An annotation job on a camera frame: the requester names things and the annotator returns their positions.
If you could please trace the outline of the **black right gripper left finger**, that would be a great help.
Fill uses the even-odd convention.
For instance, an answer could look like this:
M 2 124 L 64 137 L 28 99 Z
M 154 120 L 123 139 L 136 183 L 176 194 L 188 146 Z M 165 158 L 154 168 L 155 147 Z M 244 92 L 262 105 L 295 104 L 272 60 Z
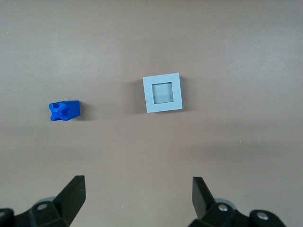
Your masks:
M 77 175 L 55 197 L 41 199 L 27 211 L 15 215 L 0 209 L 2 227 L 69 227 L 85 202 L 85 176 Z

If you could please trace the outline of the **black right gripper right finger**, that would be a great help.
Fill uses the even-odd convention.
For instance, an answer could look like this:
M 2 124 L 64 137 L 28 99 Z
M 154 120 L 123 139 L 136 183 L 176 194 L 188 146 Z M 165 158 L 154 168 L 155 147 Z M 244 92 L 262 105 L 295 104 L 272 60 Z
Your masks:
M 192 203 L 197 215 L 191 227 L 284 227 L 283 221 L 267 210 L 240 213 L 229 201 L 216 200 L 202 177 L 193 177 Z

